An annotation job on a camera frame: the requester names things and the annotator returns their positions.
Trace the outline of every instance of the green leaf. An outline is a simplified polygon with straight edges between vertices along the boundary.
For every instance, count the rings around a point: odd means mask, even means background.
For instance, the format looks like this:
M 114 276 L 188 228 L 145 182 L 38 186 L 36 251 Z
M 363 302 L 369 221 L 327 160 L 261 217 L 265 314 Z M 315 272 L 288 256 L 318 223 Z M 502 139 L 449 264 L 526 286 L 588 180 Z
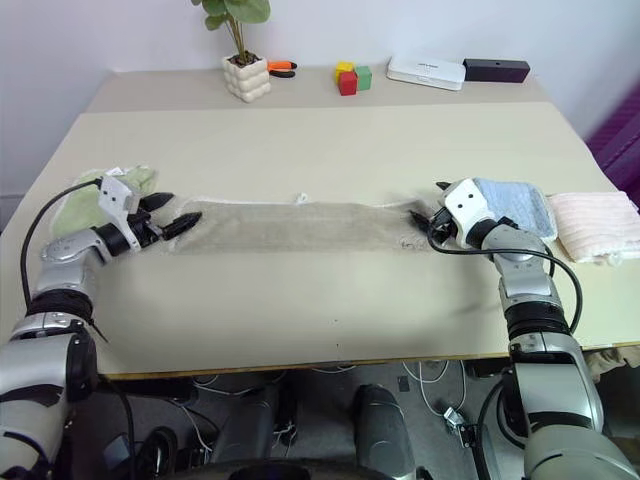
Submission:
M 224 6 L 224 0 L 201 0 L 204 10 L 212 17 L 224 15 L 227 13 L 227 7 Z
M 242 23 L 266 22 L 271 14 L 269 0 L 224 0 L 229 14 Z
M 217 30 L 227 20 L 227 14 L 218 15 L 217 17 L 212 17 L 209 15 L 204 19 L 204 24 L 207 27 L 207 30 Z

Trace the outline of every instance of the colored block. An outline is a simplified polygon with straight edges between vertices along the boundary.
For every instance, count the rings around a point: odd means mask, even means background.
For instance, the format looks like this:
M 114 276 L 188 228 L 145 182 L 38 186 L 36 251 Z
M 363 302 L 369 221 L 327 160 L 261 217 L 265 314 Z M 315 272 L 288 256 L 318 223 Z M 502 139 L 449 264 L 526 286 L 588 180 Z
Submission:
M 338 83 L 341 73 L 353 72 L 353 67 L 354 65 L 352 62 L 338 62 L 338 65 L 336 65 L 336 71 L 335 71 L 336 83 Z
M 358 77 L 355 72 L 342 72 L 338 78 L 340 95 L 355 95 L 358 90 Z
M 358 76 L 358 90 L 369 90 L 371 88 L 371 70 L 366 65 L 356 67 L 354 70 Z

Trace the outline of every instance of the black box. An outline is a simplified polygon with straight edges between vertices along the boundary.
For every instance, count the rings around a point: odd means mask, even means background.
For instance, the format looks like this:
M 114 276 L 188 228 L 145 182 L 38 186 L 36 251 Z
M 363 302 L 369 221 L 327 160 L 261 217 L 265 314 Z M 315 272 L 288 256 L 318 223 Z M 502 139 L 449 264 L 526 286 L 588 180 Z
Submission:
M 529 64 L 523 60 L 486 60 L 465 58 L 465 82 L 522 83 L 529 73 Z

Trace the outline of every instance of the pink towel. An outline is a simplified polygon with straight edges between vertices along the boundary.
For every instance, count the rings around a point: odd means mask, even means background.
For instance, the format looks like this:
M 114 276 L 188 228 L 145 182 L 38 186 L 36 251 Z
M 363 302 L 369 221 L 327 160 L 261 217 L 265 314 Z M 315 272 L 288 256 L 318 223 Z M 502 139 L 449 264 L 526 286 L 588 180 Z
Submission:
M 560 193 L 549 203 L 558 237 L 576 262 L 640 258 L 640 216 L 626 193 Z

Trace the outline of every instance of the blue towel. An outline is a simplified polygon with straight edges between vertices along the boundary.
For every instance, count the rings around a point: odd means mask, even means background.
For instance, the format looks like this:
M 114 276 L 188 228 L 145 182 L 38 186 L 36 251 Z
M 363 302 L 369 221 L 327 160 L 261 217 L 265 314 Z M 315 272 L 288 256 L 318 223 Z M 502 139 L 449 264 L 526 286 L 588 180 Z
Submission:
M 553 212 L 538 187 L 530 183 L 496 182 L 485 178 L 474 178 L 473 181 L 487 199 L 496 220 L 509 217 L 521 230 L 535 233 L 545 243 L 556 239 L 558 229 Z

